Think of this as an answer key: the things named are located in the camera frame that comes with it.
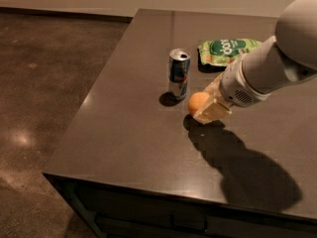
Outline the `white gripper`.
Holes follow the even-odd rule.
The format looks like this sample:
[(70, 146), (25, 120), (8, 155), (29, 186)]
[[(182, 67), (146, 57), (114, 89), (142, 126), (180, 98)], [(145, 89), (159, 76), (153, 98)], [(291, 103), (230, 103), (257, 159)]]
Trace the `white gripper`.
[[(243, 61), (247, 55), (242, 55), (230, 63), (223, 73), (220, 73), (209, 83), (204, 92), (213, 96), (222, 95), (226, 101), (235, 106), (246, 108), (268, 99), (269, 93), (260, 93), (249, 85), (243, 71)], [(207, 98), (198, 106), (193, 118), (201, 124), (208, 124), (222, 119), (232, 113), (225, 102), (217, 98)]]

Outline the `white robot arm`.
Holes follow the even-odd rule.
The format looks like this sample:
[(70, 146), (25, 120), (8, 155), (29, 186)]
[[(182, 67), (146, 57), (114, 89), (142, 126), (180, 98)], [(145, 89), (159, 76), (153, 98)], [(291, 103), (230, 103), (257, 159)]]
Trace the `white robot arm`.
[(281, 13), (274, 35), (252, 51), (238, 50), (224, 72), (192, 95), (188, 109), (207, 124), (249, 107), (275, 90), (299, 84), (317, 72), (317, 0), (295, 0)]

